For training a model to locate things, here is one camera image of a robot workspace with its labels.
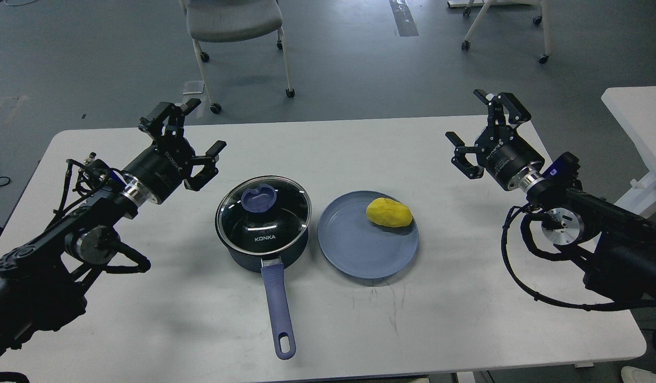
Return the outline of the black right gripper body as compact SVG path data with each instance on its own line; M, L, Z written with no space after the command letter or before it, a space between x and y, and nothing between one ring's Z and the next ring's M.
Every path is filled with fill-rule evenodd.
M518 187L516 176L524 168L532 165L539 171L544 165L544 158L511 126L488 126L475 143L478 165L505 191Z

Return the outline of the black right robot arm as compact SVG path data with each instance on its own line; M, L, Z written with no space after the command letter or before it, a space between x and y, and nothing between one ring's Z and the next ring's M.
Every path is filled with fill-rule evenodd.
M506 192L520 189L527 202L508 211L501 232L501 256L513 281L536 301L584 311L623 311L656 307L656 223L583 191L578 158L569 152L548 168L518 127L530 112L514 94L474 95L487 107L487 125L473 145L456 133L452 164L469 179L485 173ZM603 304L574 304L538 293L513 271L508 233L522 215L520 232L529 252L552 262L570 261L583 271L586 289L610 299Z

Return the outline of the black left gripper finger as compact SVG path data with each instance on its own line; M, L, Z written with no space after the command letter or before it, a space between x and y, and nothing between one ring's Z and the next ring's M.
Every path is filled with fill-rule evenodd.
M198 98L185 103L160 102L148 117L139 119L138 129L151 137L153 141L165 140L167 137L184 138L185 117L201 104Z
M194 156L189 164L201 166L200 171L194 176L185 179L185 188L198 192L208 184L218 173L217 162L219 154L227 146L226 141L217 140L202 156Z

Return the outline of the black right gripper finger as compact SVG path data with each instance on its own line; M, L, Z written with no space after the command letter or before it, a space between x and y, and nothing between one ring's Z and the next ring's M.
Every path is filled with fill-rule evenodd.
M514 94L489 94L475 89L474 95L487 106L487 127L483 135L490 140L500 140L514 136L517 128L532 119L532 114Z
M479 146L467 146L463 140L454 132L445 133L445 137L454 145L454 155L451 158L452 164L461 170L462 174L469 179L479 179L483 177L484 168L481 165L473 165L467 160L467 154L481 153Z

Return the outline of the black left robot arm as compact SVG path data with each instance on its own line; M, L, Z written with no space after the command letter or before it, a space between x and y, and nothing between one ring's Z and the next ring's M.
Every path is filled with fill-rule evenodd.
M85 294L103 272L147 272L150 260L122 242L114 225L146 202L162 204L180 185L199 191L217 174L225 141L198 156L185 117L201 104L159 103L138 129L151 144L123 170L90 153L67 160L60 205L45 230L0 257L0 357L36 331L58 331L86 311Z

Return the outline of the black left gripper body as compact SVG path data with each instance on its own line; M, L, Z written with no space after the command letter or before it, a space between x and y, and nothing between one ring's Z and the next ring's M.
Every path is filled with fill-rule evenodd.
M165 199L190 176L195 151L185 137L161 137L123 168L125 179L137 179L151 193L151 202Z

